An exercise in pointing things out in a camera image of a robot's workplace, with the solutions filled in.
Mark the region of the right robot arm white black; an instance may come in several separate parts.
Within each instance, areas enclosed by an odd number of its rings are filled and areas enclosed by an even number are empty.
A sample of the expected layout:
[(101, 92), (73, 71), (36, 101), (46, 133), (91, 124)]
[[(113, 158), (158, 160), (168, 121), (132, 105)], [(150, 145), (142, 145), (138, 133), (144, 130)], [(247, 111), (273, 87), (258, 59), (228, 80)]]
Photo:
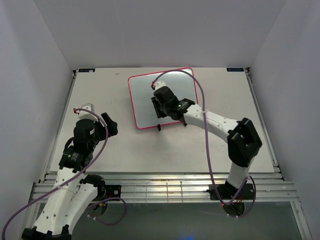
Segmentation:
[(179, 100), (166, 84), (154, 84), (151, 98), (158, 118), (170, 117), (202, 128), (227, 143), (231, 160), (230, 172), (224, 185), (217, 187), (221, 195), (237, 199), (244, 193), (243, 181), (248, 175), (253, 159), (262, 147), (262, 141), (253, 122), (248, 118), (230, 119), (210, 111), (203, 111), (194, 101)]

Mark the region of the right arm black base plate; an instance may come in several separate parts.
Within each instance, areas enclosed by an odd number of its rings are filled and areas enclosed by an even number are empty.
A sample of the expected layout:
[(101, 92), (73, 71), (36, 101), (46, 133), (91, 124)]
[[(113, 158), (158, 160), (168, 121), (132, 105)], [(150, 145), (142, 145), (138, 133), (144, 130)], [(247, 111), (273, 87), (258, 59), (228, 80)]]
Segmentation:
[[(224, 184), (217, 184), (216, 187), (223, 201), (231, 200), (238, 190), (227, 182), (225, 182)], [(217, 194), (212, 184), (209, 185), (209, 188), (206, 190), (206, 192), (209, 193), (211, 200), (218, 200)], [(251, 183), (246, 183), (235, 200), (253, 200), (254, 193), (255, 190), (253, 185)]]

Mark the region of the blue corner label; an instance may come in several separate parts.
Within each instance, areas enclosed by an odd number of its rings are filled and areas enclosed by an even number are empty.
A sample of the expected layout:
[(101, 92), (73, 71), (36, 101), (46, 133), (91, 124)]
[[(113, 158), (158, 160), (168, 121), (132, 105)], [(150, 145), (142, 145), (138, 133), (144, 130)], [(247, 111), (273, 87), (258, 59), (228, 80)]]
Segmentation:
[(227, 67), (226, 70), (228, 72), (244, 72), (242, 67)]
[(80, 68), (78, 70), (79, 73), (94, 73), (95, 72), (95, 68)]

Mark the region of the right blue corner label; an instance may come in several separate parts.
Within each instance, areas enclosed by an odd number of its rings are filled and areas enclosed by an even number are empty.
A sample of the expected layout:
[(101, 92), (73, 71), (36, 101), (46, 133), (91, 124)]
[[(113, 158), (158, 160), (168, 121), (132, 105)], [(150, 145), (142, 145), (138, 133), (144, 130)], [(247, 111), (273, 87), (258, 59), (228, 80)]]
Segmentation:
[(226, 70), (228, 72), (244, 72), (242, 67), (227, 67)]

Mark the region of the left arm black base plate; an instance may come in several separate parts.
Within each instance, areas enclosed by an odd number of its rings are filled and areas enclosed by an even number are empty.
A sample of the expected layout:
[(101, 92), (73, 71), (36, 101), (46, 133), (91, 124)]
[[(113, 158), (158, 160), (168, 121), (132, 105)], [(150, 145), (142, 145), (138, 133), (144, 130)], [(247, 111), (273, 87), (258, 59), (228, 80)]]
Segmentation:
[(108, 198), (120, 198), (122, 192), (121, 185), (103, 185), (98, 187), (97, 201), (101, 201)]

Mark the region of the pink framed whiteboard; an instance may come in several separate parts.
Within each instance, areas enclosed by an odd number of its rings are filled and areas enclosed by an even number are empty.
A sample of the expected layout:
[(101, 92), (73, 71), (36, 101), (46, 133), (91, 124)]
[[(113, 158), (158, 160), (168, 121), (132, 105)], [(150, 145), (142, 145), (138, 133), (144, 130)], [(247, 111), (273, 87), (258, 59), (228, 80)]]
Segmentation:
[[(194, 74), (194, 71), (190, 67), (185, 67), (181, 70), (182, 72), (168, 72), (162, 75), (156, 82), (164, 82), (179, 100), (187, 98), (197, 104), (199, 101), (196, 82), (190, 77), (190, 75)], [(156, 128), (158, 125), (166, 126), (179, 123), (178, 121), (172, 120), (170, 117), (157, 117), (152, 103), (152, 97), (154, 96), (152, 83), (161, 73), (162, 71), (146, 73), (131, 76), (128, 79), (134, 121), (139, 130)]]

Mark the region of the left blue corner label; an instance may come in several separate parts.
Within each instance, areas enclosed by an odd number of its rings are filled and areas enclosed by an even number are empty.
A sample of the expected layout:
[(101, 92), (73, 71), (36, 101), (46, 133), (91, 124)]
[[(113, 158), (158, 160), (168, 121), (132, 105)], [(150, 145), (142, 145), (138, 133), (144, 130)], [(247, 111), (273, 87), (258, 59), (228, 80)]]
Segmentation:
[(80, 68), (78, 70), (79, 73), (94, 73), (95, 72), (95, 68)]

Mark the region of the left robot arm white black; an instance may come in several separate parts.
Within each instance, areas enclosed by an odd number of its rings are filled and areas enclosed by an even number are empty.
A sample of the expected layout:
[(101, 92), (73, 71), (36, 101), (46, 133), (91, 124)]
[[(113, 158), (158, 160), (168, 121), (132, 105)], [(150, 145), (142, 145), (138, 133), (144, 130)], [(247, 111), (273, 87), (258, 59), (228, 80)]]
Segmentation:
[(23, 240), (70, 240), (91, 201), (107, 196), (105, 180), (85, 171), (97, 159), (93, 153), (98, 143), (118, 134), (118, 124), (106, 112), (101, 116), (83, 108), (75, 112), (79, 120), (64, 146), (53, 192), (33, 226), (23, 230)]

